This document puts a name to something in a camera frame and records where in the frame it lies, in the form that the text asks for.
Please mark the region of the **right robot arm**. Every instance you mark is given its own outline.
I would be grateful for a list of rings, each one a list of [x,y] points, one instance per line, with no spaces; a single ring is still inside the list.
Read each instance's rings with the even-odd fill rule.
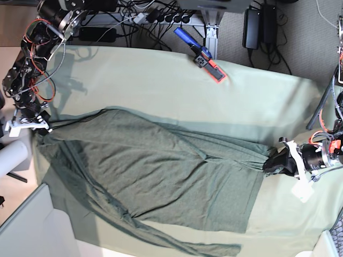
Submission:
[[[13,99],[15,106],[4,128],[10,137],[16,138],[28,128],[42,135],[52,131],[46,108],[53,97],[43,97],[39,86],[49,84],[56,95],[51,79],[55,71],[47,72],[47,64],[59,48],[66,48],[86,15],[85,7],[85,1],[39,2],[38,16],[26,28],[20,53],[2,81],[5,97]]]

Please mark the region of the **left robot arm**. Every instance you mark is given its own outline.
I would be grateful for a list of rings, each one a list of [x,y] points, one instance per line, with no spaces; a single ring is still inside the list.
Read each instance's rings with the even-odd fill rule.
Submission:
[[[335,93],[335,86],[342,86],[342,14],[338,16],[337,25],[340,39],[338,65],[306,126],[307,130],[311,130],[315,121],[319,121],[320,130],[310,136],[308,143],[301,145],[281,137],[279,141],[285,145],[284,149],[271,156],[263,165],[266,176],[286,175],[296,178],[291,193],[303,203],[313,195],[313,184],[325,174],[319,170],[328,168],[333,171],[339,169],[335,165],[342,163],[342,93]],[[337,117],[332,129],[326,128],[323,121],[323,108],[329,95],[332,95]]]

